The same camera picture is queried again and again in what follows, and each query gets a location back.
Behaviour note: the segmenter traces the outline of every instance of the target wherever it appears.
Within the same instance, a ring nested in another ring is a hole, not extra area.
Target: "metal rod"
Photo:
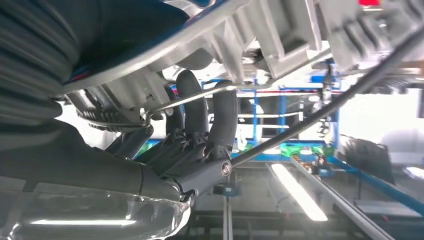
[[[278,179],[277,176],[275,175],[274,171],[271,169],[270,165],[268,163],[265,163],[266,167],[268,168],[268,171],[271,173],[271,175],[273,176],[274,179]],[[278,202],[276,196],[273,193],[273,190],[271,189],[270,184],[268,183],[268,179],[266,179],[264,176],[262,176],[262,174],[260,174],[260,177],[262,178],[262,180],[265,182],[266,187],[268,188],[269,194],[271,195],[271,198],[274,200],[274,204],[276,206],[276,208],[278,209],[278,211],[280,213],[282,213],[283,211],[280,208],[280,203]]]
[[[223,203],[223,240],[233,240],[233,212],[231,209],[230,198],[224,196]]]
[[[337,77],[342,78],[342,77],[352,76],[352,75],[356,75],[356,74],[366,74],[369,71],[371,71],[371,69],[373,69],[373,68],[374,67],[369,67],[369,68],[364,68],[364,69],[347,71],[347,72],[343,72],[343,73],[337,75]],[[416,67],[392,67],[386,73],[386,75],[387,76],[414,77],[414,76],[419,76],[420,72],[421,72],[421,70],[419,68],[416,68]]]
[[[290,158],[291,163],[306,177],[310,182],[319,187],[324,193],[333,199],[337,207],[348,216],[360,229],[362,229],[373,240],[395,240],[387,232],[381,229],[377,224],[371,221],[364,213],[359,211],[353,204],[348,202],[343,196],[338,194],[333,188],[328,186],[314,175],[310,174],[295,159]]]
[[[211,89],[208,89],[208,90],[204,90],[202,92],[192,94],[192,95],[187,96],[187,97],[180,98],[178,100],[167,102],[165,104],[162,104],[160,106],[157,106],[157,107],[152,108],[152,109],[145,111],[145,112],[140,111],[140,116],[145,116],[145,125],[149,126],[150,125],[150,117],[152,116],[152,114],[162,112],[162,111],[165,111],[167,109],[171,109],[171,108],[189,103],[189,102],[197,100],[197,99],[204,98],[204,97],[211,95],[211,94],[217,94],[217,93],[220,93],[220,92],[233,91],[233,90],[239,90],[239,89],[253,89],[253,90],[268,89],[271,86],[272,85],[270,85],[270,84],[262,84],[262,85],[223,85],[223,86],[219,86],[219,87],[214,87],[214,88],[211,88]]]

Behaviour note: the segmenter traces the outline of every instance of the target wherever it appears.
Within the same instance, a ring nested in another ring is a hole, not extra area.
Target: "blue metal frame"
[[[281,98],[281,115],[286,114],[287,112],[287,97],[286,95],[281,95],[280,94],[280,98]],[[286,125],[286,117],[282,116],[280,117],[280,124],[281,126]],[[280,133],[283,133],[284,131],[286,131],[284,128],[280,128]]]
[[[258,80],[256,78],[253,81],[255,85],[258,83]],[[258,144],[258,131],[256,130],[256,128],[258,127],[258,117],[256,113],[256,107],[259,104],[259,99],[257,92],[258,91],[255,89],[253,97],[253,141],[255,146]]]
[[[235,158],[239,156],[240,153],[233,153],[232,157]],[[312,162],[315,160],[315,155],[302,155],[301,156],[303,162]],[[261,154],[253,159],[253,161],[258,162],[290,162],[290,157],[283,156],[280,154]]]
[[[284,87],[279,90],[294,90],[294,91],[314,91],[319,89],[319,87]],[[338,87],[333,87],[333,90],[339,90]],[[256,90],[248,90],[248,89],[242,89],[240,90],[241,93],[255,93]]]
[[[336,79],[336,81],[338,82],[338,90],[342,90],[342,81],[336,77],[334,77]],[[340,109],[337,109],[337,111],[335,112],[335,116],[337,119],[334,119],[333,121],[335,122],[335,128],[334,128],[334,144],[333,147],[335,147],[336,149],[339,147],[339,119],[340,119]]]
[[[247,140],[248,144],[254,144],[254,140]],[[281,145],[285,146],[323,146],[325,142],[323,140],[287,140]]]
[[[335,157],[329,157],[328,162],[338,166],[339,168],[345,170],[346,172],[356,176],[364,183],[369,184],[370,186],[378,189],[379,191],[385,193],[392,199],[398,201],[399,203],[407,206],[408,208],[414,210],[415,212],[421,214],[424,217],[424,202],[421,202],[412,196],[404,193],[403,191],[396,188],[396,186],[385,182],[379,178],[371,176],[363,171],[360,171]]]

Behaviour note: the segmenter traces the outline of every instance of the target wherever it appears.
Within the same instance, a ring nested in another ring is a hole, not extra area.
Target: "white wall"
[[[424,164],[424,119],[417,118],[421,90],[357,95],[340,109],[339,132],[388,146],[396,164]]]

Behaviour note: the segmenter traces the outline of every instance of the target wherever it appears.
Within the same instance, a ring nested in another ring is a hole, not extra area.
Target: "metal rail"
[[[230,197],[223,197],[224,203],[223,203],[223,226],[222,226],[222,233],[223,233],[223,240],[233,240],[233,212],[231,208],[231,198]]]
[[[142,116],[142,117],[144,116],[145,126],[149,126],[151,124],[150,117],[152,116],[152,114],[162,112],[162,111],[165,111],[167,109],[171,109],[171,108],[189,103],[191,101],[194,101],[194,100],[197,100],[197,99],[200,99],[200,98],[204,98],[204,97],[211,95],[211,94],[217,94],[217,93],[220,93],[220,92],[240,90],[240,89],[253,89],[253,90],[254,89],[268,89],[271,86],[272,86],[271,84],[262,84],[262,85],[223,85],[223,86],[219,86],[219,87],[214,87],[214,88],[211,88],[211,89],[199,92],[199,93],[192,94],[192,95],[184,97],[184,98],[180,98],[178,100],[167,102],[165,104],[162,104],[160,106],[152,108],[148,111],[141,111],[140,110],[140,116]]]
[[[338,194],[333,188],[328,186],[325,182],[321,181],[314,175],[310,174],[308,170],[306,170],[306,168],[304,168],[299,162],[293,158],[291,158],[290,161],[303,175],[305,175],[308,180],[310,180],[313,185],[319,187],[324,193],[328,193],[337,207],[370,238],[373,240],[395,240],[371,219],[369,219],[364,213],[359,211],[353,204]]]
[[[340,170],[346,171],[349,174],[356,176],[360,182],[367,183],[373,188],[378,189],[382,193],[390,196],[392,199],[424,216],[424,198],[418,195],[416,192],[404,189],[400,186],[392,185],[389,182],[360,171],[335,157],[330,157],[328,160],[330,163],[340,167]]]

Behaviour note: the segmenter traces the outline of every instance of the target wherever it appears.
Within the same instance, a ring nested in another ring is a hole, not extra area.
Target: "metal beam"
[[[233,213],[231,209],[231,203],[229,197],[224,196],[224,207],[223,207],[223,240],[233,240]]]
[[[400,190],[396,186],[385,182],[381,179],[378,179],[375,176],[366,174],[363,171],[343,163],[335,157],[328,159],[332,164],[340,167],[346,172],[356,176],[360,181],[363,181],[373,188],[379,190],[380,192],[390,196],[392,199],[398,201],[399,203],[407,206],[408,208],[414,210],[415,212],[421,214],[424,217],[424,202],[420,200],[420,196],[415,196],[414,192],[405,193],[405,190]]]
[[[192,228],[222,228],[223,211],[193,211]],[[327,216],[328,221],[314,222],[317,228],[329,232],[359,232],[360,229],[346,219],[337,215]],[[247,230],[249,223],[252,231],[304,231],[304,225],[311,220],[305,214],[280,212],[232,212],[232,228],[235,230]]]

